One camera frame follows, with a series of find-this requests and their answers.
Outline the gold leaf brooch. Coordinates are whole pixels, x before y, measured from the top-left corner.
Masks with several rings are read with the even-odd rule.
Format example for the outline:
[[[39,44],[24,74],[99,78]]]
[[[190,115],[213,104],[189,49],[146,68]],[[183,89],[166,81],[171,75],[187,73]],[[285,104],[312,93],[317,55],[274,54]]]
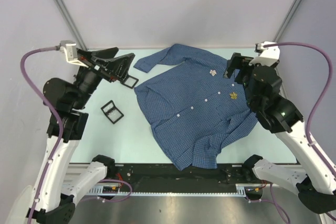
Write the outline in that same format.
[[[231,98],[232,100],[237,100],[237,99],[238,99],[238,94],[237,94],[236,92],[232,92],[232,93],[230,93],[229,95],[230,95],[230,98]]]

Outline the blue checked shirt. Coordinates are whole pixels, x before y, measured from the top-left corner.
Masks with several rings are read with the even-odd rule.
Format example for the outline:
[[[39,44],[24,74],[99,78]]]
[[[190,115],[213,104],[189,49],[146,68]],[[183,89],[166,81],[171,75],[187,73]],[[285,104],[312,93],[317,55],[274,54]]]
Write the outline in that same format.
[[[222,149],[246,137],[257,124],[243,86],[223,77],[225,58],[199,48],[174,44],[134,66],[148,73],[156,65],[170,69],[134,89],[154,139],[179,170],[216,168]],[[230,98],[232,92],[237,100]]]

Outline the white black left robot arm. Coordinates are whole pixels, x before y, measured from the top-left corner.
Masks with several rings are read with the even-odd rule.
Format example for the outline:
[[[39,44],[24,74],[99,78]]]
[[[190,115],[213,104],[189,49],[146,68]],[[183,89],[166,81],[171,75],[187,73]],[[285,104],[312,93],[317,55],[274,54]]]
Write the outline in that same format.
[[[42,90],[36,87],[26,72],[25,62],[29,56],[47,51],[60,51],[68,63],[79,66],[74,82],[52,78]],[[70,41],[23,55],[20,61],[22,75],[49,108],[51,117],[37,180],[15,200],[7,223],[68,223],[77,205],[93,186],[115,178],[114,160],[98,155],[68,188],[62,187],[70,160],[87,124],[88,114],[83,111],[87,102],[102,80],[125,82],[134,57],[133,53],[118,56],[116,47],[84,51]]]

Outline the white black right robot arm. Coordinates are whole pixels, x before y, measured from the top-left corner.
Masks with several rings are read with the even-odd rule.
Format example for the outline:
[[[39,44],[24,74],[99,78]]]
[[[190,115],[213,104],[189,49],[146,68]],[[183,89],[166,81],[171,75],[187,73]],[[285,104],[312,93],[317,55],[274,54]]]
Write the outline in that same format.
[[[252,57],[234,53],[223,76],[229,79],[238,71],[235,82],[243,86],[247,106],[264,129],[285,143],[304,171],[296,172],[253,155],[244,162],[243,179],[249,183],[261,179],[276,184],[298,196],[316,214],[334,211],[335,179],[309,144],[302,114],[280,95],[282,79],[275,68],[254,65],[252,61]]]

